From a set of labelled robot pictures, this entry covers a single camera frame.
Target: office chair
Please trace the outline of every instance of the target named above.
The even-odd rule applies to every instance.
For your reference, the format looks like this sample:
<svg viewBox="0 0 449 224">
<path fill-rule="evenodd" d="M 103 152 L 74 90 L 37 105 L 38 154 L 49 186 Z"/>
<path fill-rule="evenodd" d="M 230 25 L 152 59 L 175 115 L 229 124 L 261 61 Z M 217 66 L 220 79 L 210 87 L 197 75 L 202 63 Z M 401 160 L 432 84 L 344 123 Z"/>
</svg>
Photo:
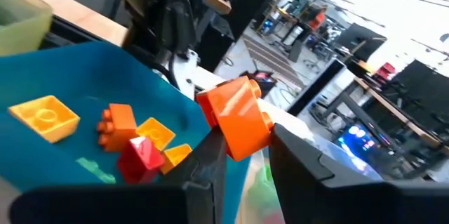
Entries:
<svg viewBox="0 0 449 224">
<path fill-rule="evenodd" d="M 310 59 L 304 59 L 303 62 L 305 63 L 306 67 L 311 70 L 316 68 L 316 73 L 320 71 L 320 67 L 318 66 L 318 63 L 320 61 L 328 62 L 332 57 L 336 56 L 334 50 L 324 42 L 320 42 L 320 44 L 317 45 L 315 49 L 312 50 L 312 52 L 314 52 L 318 60 L 312 61 Z"/>
</svg>

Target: red lego brick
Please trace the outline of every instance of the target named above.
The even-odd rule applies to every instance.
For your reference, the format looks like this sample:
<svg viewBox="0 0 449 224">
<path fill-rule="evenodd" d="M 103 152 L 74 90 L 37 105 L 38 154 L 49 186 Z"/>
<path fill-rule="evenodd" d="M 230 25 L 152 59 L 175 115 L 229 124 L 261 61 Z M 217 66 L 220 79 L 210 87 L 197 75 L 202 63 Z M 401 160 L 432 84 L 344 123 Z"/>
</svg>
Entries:
<svg viewBox="0 0 449 224">
<path fill-rule="evenodd" d="M 138 137 L 136 128 L 130 105 L 109 104 L 109 108 L 102 113 L 102 121 L 97 126 L 100 132 L 98 144 L 106 151 L 122 151 L 130 139 Z"/>
<path fill-rule="evenodd" d="M 150 183 L 157 176 L 165 159 L 154 143 L 144 137 L 128 141 L 117 162 L 127 183 Z"/>
</svg>

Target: lego brick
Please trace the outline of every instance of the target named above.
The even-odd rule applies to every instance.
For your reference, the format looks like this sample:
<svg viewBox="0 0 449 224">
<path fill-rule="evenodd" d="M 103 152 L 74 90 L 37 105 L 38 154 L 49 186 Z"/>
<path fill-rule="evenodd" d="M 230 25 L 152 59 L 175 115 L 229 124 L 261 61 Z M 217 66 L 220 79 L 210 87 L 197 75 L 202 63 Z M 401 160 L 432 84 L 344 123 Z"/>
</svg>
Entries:
<svg viewBox="0 0 449 224">
<path fill-rule="evenodd" d="M 148 137 L 159 151 L 170 144 L 171 140 L 176 136 L 170 129 L 167 129 L 161 122 L 155 118 L 147 119 L 137 130 L 139 136 Z"/>
<path fill-rule="evenodd" d="M 122 151 L 126 143 L 137 137 L 133 109 L 126 104 L 109 104 L 98 123 L 98 144 L 106 151 Z"/>
<path fill-rule="evenodd" d="M 96 162 L 87 160 L 84 157 L 78 158 L 76 160 L 76 162 L 79 163 L 86 170 L 88 170 L 91 173 L 93 173 L 94 175 L 96 175 L 103 182 L 111 183 L 111 184 L 116 183 L 115 177 L 111 174 L 107 174 L 107 173 L 103 172 Z"/>
<path fill-rule="evenodd" d="M 14 105 L 8 110 L 50 143 L 73 134 L 80 120 L 78 115 L 53 95 Z"/>
<path fill-rule="evenodd" d="M 161 172 L 167 174 L 178 164 L 182 162 L 192 152 L 192 148 L 188 144 L 182 144 L 172 147 L 163 152 L 166 159 L 165 164 L 161 167 Z"/>
<path fill-rule="evenodd" d="M 273 121 L 257 104 L 261 91 L 256 81 L 239 77 L 198 93 L 210 127 L 218 125 L 228 145 L 228 155 L 241 161 L 270 144 Z"/>
<path fill-rule="evenodd" d="M 127 183 L 150 183 L 165 163 L 163 155 L 154 143 L 144 137 L 128 141 L 117 162 L 117 166 Z"/>
</svg>

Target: teal plastic bin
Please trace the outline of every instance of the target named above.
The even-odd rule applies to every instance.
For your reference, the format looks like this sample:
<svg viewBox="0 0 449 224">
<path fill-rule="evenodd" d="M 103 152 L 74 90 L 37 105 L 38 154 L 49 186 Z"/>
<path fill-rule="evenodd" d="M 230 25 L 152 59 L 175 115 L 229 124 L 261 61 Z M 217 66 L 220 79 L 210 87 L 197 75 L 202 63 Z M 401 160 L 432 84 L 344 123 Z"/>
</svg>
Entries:
<svg viewBox="0 0 449 224">
<path fill-rule="evenodd" d="M 195 148 L 209 132 L 198 104 L 119 47 L 87 43 L 0 58 L 0 176 L 24 192 L 42 185 L 102 183 L 75 162 L 94 160 L 118 183 L 119 153 L 105 152 L 95 130 L 109 103 L 133 107 L 136 122 L 158 119 Z M 50 144 L 11 116 L 11 105 L 54 95 L 80 116 L 76 132 Z M 223 223 L 234 223 L 250 158 L 228 158 Z"/>
</svg>

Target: yellow lego brick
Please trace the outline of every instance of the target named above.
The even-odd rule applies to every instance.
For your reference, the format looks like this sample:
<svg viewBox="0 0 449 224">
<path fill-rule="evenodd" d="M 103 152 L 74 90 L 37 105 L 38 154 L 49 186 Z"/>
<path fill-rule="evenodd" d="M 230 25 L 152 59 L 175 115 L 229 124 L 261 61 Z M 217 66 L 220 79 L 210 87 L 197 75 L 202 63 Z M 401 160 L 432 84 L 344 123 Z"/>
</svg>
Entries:
<svg viewBox="0 0 449 224">
<path fill-rule="evenodd" d="M 148 137 L 159 151 L 162 151 L 176 136 L 155 118 L 147 119 L 136 131 L 139 136 Z"/>
<path fill-rule="evenodd" d="M 175 168 L 190 154 L 191 151 L 192 148 L 188 144 L 182 144 L 164 151 L 163 156 L 166 158 L 166 162 L 161 167 L 162 173 L 167 174 Z"/>
<path fill-rule="evenodd" d="M 80 120 L 78 115 L 53 95 L 14 105 L 8 110 L 51 143 L 73 134 Z"/>
</svg>

